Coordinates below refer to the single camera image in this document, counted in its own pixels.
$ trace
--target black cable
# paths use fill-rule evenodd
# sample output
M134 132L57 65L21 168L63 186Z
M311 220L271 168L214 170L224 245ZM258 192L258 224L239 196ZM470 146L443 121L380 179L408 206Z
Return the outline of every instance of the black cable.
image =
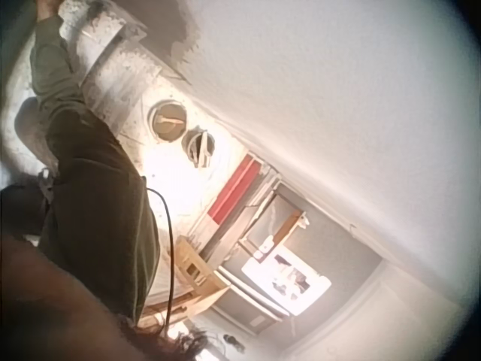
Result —
M169 241L171 243L171 289L168 293L168 304L167 304L167 314L165 315L165 325L163 331L165 332L165 336L167 337L169 323L171 322L171 312L172 312L172 302L174 301L174 272L175 272L175 260L174 260L174 233L172 232L172 222L171 222L171 215L168 213L167 202L165 201L162 194L153 190L152 188L147 188L152 193L155 193L164 203L165 213L167 214L167 223L168 223L168 235Z

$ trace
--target red panel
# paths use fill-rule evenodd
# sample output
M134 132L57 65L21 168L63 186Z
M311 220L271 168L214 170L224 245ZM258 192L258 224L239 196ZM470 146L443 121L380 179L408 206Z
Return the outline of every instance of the red panel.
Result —
M228 196L225 202L223 202L222 207L214 214L214 222L220 225L227 218L227 216L232 212L232 209L234 209L234 206L239 202L239 200L241 200L241 197L252 184L256 178L256 175L259 174L260 168L261 165L259 162L254 161L251 163L250 167L247 169L247 172L240 179L240 182L238 182L237 186L235 186L231 194Z
M240 162L239 166L234 171L234 174L229 178L229 180L217 196L216 201L207 212L210 218L214 218L216 216L216 213L219 211L219 209L225 203L227 198L231 195L232 191L237 186L243 175L246 173L252 160L253 158L249 154L247 154L242 160L242 162Z

